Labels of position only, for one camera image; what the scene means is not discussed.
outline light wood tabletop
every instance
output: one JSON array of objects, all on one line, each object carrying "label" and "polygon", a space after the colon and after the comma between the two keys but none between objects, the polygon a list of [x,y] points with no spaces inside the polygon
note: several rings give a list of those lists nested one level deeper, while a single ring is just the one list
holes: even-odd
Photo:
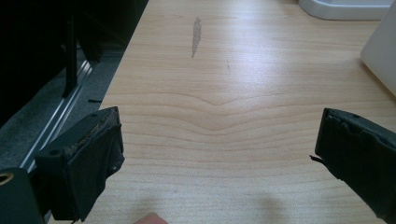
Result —
[{"label": "light wood tabletop", "polygon": [[384,223],[309,158],[325,107],[396,131],[360,57],[378,24],[296,0],[150,0],[102,103],[126,160],[84,223]]}]

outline wooden desk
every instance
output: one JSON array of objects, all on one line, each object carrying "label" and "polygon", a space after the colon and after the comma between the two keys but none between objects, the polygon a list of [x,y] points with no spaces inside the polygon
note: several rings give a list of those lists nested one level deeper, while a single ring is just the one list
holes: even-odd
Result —
[{"label": "wooden desk", "polygon": [[324,107],[396,131],[360,58],[377,25],[295,0],[149,1],[102,103],[120,108],[126,161],[85,223],[384,223],[309,159]]}]

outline wood grain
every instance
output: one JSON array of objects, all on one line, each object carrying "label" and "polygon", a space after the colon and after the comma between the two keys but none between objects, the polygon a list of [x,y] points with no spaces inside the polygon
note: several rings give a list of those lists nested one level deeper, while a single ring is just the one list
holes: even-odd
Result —
[{"label": "wood grain", "polygon": [[102,103],[126,161],[85,223],[383,223],[309,159],[324,107],[396,131],[395,96],[360,58],[377,25],[295,0],[149,1]]}]

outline stain on desk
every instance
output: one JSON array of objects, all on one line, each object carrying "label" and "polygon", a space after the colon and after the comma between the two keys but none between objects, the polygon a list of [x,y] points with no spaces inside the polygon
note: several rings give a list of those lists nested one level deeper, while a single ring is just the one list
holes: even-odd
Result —
[{"label": "stain on desk", "polygon": [[198,44],[201,40],[201,20],[197,17],[194,23],[194,29],[193,29],[193,38],[192,38],[192,55],[191,57],[193,58],[195,55],[195,52],[197,51]]}]

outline white plastic tray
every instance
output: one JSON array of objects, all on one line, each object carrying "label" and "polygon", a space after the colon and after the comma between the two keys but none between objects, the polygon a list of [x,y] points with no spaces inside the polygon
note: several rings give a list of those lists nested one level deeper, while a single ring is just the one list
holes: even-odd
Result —
[{"label": "white plastic tray", "polygon": [[323,20],[379,21],[393,0],[299,0],[308,14]]}]

